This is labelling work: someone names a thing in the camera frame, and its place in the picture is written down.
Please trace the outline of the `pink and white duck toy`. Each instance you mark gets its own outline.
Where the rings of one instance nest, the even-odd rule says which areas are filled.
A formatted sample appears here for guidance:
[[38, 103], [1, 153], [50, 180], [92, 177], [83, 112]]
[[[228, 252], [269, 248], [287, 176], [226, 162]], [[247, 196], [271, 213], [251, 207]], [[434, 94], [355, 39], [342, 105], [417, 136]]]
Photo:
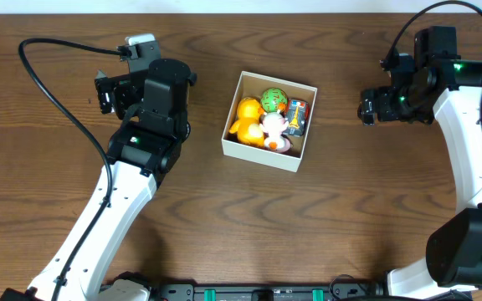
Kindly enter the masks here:
[[264, 147], [276, 153], [285, 153], [291, 148], [291, 142], [283, 136], [289, 126], [289, 121], [280, 112], [267, 113], [259, 125], [267, 135]]

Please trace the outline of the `white cardboard box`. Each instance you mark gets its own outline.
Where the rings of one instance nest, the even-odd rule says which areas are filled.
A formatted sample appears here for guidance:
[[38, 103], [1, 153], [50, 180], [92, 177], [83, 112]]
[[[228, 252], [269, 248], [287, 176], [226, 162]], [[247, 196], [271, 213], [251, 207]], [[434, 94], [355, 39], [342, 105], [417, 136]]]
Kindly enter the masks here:
[[[271, 150], [264, 150], [261, 147], [242, 144], [241, 142], [238, 142], [236, 133], [232, 134], [229, 132], [229, 129], [237, 120], [238, 105], [241, 103], [242, 99], [246, 97], [260, 98], [262, 93], [268, 88], [281, 89], [289, 98], [293, 98], [294, 100], [304, 100], [308, 104], [305, 133], [299, 137], [288, 137], [292, 142], [292, 148], [283, 154]], [[310, 122], [315, 106], [317, 91], [318, 89], [313, 86], [242, 71], [238, 79], [232, 104], [230, 105], [228, 117], [222, 133], [221, 143], [224, 155], [297, 172], [305, 153], [305, 145], [307, 136], [310, 132]]]

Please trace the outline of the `green numbered ball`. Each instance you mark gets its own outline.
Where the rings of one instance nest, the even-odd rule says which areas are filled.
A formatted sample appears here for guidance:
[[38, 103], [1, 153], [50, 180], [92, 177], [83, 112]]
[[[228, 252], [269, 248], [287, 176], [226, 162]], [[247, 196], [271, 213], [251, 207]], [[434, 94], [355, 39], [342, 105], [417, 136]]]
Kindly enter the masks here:
[[266, 113], [284, 111], [288, 104], [288, 96], [282, 89], [269, 88], [263, 92], [260, 104]]

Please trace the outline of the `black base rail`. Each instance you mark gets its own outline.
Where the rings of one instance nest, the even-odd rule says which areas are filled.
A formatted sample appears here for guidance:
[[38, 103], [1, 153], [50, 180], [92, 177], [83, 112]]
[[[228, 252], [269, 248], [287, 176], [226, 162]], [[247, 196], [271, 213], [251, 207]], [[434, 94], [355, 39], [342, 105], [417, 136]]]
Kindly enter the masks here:
[[335, 301], [389, 300], [378, 282], [341, 275], [329, 283], [162, 283], [151, 301]]

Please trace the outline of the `orange plastic duck toy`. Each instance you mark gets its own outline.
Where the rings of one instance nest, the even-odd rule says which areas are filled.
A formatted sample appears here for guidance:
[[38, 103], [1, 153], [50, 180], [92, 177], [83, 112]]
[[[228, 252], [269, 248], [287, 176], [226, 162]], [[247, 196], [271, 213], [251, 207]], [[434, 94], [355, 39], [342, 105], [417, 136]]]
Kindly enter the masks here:
[[241, 99], [237, 108], [237, 119], [230, 126], [228, 133], [236, 135], [241, 144], [263, 148], [264, 132], [259, 126], [263, 113], [263, 107], [256, 98]]

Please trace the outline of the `red toy fire truck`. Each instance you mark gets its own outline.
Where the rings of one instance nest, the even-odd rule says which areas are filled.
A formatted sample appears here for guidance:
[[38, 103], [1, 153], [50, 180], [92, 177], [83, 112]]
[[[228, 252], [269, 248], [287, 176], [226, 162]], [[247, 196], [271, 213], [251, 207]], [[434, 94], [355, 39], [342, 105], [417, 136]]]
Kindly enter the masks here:
[[287, 136], [301, 137], [305, 134], [310, 113], [309, 103], [300, 99], [289, 99], [285, 112], [288, 127], [284, 131]]

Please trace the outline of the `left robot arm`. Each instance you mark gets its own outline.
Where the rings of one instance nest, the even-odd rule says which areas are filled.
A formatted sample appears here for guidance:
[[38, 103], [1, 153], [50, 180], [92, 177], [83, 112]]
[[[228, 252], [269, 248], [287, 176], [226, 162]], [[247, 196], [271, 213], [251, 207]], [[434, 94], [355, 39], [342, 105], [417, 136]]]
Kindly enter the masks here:
[[131, 273], [113, 284], [105, 274], [139, 212], [173, 168], [188, 138], [188, 90], [197, 76], [175, 59], [156, 59], [142, 100], [113, 134], [107, 164], [61, 248], [29, 286], [6, 288], [3, 300], [149, 300], [151, 285]]

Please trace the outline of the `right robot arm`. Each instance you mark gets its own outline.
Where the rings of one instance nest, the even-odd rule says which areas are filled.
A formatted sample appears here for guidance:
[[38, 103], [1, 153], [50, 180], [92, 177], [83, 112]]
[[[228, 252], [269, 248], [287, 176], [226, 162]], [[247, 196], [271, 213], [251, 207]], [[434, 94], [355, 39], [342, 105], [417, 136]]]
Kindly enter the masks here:
[[429, 237], [424, 258], [387, 274], [385, 292], [430, 299], [482, 289], [482, 62], [442, 52], [381, 65], [391, 83], [362, 91], [362, 123], [438, 122], [456, 188], [454, 217]]

